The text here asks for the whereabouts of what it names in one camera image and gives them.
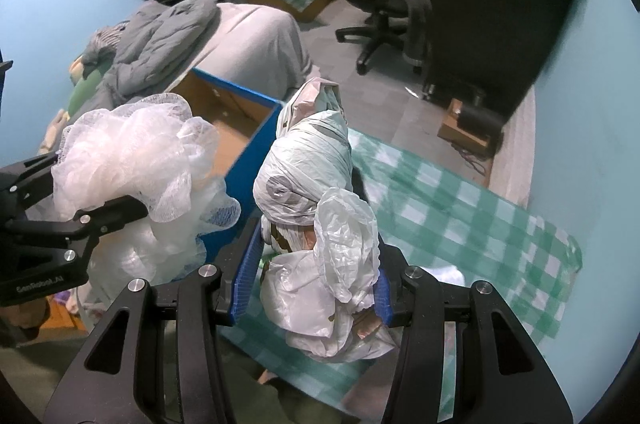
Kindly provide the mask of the grey quilted blanket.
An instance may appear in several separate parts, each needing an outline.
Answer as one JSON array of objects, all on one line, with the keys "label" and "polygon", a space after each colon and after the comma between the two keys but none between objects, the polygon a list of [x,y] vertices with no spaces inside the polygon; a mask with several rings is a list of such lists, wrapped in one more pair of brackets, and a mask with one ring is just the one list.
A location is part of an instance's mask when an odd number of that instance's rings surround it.
[{"label": "grey quilted blanket", "polygon": [[112,110],[162,92],[189,67],[219,21],[217,0],[184,0],[174,6],[144,3],[130,17],[112,66],[78,112]]}]

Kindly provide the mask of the white mesh bath pouf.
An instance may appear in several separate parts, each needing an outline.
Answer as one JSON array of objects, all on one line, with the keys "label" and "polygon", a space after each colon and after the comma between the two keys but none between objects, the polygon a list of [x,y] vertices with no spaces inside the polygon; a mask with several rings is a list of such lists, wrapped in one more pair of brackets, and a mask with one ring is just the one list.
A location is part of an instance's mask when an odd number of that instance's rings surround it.
[{"label": "white mesh bath pouf", "polygon": [[64,129],[52,169],[60,218],[122,196],[148,210],[101,238],[89,263],[93,288],[113,300],[134,278],[161,285],[204,263],[203,236],[231,228],[241,215],[213,171],[219,140],[216,127],[174,93],[88,111]]}]

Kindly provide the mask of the small cardboard box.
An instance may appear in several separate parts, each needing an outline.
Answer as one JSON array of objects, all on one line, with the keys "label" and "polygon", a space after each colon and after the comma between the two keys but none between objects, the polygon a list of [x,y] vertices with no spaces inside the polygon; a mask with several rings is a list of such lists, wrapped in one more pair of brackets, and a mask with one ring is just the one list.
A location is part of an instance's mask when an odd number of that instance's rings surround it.
[{"label": "small cardboard box", "polygon": [[463,103],[459,99],[454,98],[451,100],[437,136],[448,141],[451,145],[456,145],[474,153],[474,155],[491,158],[495,155],[495,150],[491,148],[490,140],[465,131],[459,124],[459,115],[462,107]]}]

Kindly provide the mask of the beige bed mattress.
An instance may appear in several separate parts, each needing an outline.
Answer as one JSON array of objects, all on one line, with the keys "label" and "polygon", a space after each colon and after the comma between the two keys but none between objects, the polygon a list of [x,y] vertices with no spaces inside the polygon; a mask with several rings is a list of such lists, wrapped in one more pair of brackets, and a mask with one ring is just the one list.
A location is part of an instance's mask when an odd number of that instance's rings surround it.
[{"label": "beige bed mattress", "polygon": [[232,3],[218,6],[213,23],[160,89],[171,91],[192,69],[274,99],[288,98],[319,73],[292,15],[265,5]]}]

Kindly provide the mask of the white plastic bag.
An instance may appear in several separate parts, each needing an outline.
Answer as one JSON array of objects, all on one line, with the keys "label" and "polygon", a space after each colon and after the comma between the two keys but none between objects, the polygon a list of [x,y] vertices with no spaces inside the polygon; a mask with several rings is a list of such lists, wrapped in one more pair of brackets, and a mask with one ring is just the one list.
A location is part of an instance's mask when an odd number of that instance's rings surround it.
[{"label": "white plastic bag", "polygon": [[323,362],[376,359],[397,343],[373,309],[378,222],[352,175],[340,90],[312,77],[279,115],[253,196],[276,252],[260,280],[262,307],[288,346]]}]

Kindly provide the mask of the blue cardboard box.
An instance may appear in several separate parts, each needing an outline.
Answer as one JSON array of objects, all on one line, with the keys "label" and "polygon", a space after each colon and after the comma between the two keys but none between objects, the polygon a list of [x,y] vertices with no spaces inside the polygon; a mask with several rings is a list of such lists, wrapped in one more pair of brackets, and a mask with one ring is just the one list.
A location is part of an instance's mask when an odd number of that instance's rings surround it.
[{"label": "blue cardboard box", "polygon": [[224,177],[227,193],[237,199],[241,214],[236,224],[219,233],[202,236],[206,259],[214,260],[219,250],[242,233],[256,211],[253,197],[255,177],[276,139],[280,100],[192,69],[168,86],[181,95],[192,113],[212,123],[219,133],[213,173]]}]

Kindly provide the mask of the green checkered tablecloth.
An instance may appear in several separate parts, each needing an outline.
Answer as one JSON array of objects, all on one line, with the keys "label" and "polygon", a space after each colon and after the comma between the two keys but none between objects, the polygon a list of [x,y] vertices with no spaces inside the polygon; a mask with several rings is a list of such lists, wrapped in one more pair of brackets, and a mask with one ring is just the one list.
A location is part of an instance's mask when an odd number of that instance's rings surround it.
[{"label": "green checkered tablecloth", "polygon": [[[411,265],[454,266],[465,285],[490,282],[546,355],[582,268],[576,240],[409,151],[356,129],[348,138],[384,241]],[[258,291],[255,283],[246,313],[221,336],[306,395],[346,412],[342,399],[374,362],[322,363],[288,347],[265,316]]]}]

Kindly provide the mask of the black cylinder device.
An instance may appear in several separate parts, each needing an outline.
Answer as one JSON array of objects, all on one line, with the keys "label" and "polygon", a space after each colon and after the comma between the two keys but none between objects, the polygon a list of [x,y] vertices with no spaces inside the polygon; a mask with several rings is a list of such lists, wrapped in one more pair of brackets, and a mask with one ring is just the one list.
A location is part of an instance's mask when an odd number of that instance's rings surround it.
[{"label": "black cylinder device", "polygon": [[482,106],[463,104],[458,113],[458,126],[478,138],[498,144],[502,138],[503,116]]}]

